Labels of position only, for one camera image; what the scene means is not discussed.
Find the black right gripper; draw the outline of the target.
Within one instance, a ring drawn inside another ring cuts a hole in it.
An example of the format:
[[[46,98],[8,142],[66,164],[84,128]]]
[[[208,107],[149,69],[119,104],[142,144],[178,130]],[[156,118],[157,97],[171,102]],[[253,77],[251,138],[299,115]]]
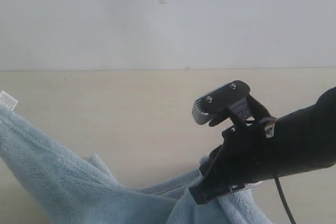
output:
[[[251,184],[290,176],[297,171],[294,132],[297,119],[286,115],[275,122],[252,124],[246,129],[234,125],[222,132],[223,143],[200,165],[189,192],[197,205]]]

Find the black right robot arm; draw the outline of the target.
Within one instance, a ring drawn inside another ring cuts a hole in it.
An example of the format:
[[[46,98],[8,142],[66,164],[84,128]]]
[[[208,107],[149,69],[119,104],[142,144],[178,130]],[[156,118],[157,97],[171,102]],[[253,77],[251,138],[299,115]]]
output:
[[[226,119],[232,126],[223,143],[200,166],[201,181],[190,188],[197,204],[254,187],[260,182],[324,169],[335,164],[335,88],[313,105],[281,118],[236,83],[218,88],[195,101],[197,124],[216,126]]]

